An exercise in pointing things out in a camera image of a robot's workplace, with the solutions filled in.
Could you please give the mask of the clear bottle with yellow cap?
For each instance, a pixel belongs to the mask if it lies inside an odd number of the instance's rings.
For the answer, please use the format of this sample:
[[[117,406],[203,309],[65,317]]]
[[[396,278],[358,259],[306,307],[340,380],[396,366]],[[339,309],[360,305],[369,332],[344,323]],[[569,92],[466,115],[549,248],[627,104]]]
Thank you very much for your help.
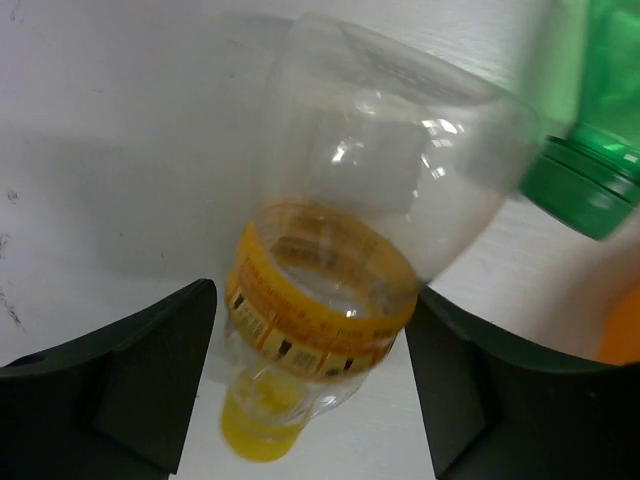
[[[292,23],[224,292],[221,431],[239,456],[283,457],[360,388],[537,140],[533,109],[474,74],[343,20]]]

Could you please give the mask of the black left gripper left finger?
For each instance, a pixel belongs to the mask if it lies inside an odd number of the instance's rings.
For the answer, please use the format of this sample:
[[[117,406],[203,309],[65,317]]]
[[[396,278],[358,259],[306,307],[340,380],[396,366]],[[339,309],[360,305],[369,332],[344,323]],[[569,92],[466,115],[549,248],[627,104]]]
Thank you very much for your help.
[[[146,309],[1,369],[4,479],[177,472],[214,326],[199,279]]]

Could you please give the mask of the green plastic bottle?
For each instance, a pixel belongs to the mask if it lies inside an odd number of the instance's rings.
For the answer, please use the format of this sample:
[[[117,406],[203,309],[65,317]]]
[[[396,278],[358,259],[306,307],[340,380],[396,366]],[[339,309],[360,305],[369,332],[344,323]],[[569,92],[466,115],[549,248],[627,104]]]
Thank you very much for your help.
[[[520,191],[594,240],[638,208],[638,2],[589,2],[575,121],[567,134],[547,138]]]

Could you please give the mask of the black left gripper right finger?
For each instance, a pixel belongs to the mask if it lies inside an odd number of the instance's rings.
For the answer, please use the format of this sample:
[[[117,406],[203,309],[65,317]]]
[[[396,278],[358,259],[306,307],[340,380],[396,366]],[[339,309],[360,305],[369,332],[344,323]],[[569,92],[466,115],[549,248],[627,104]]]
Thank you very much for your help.
[[[439,479],[635,479],[639,368],[564,354],[431,289],[406,338]]]

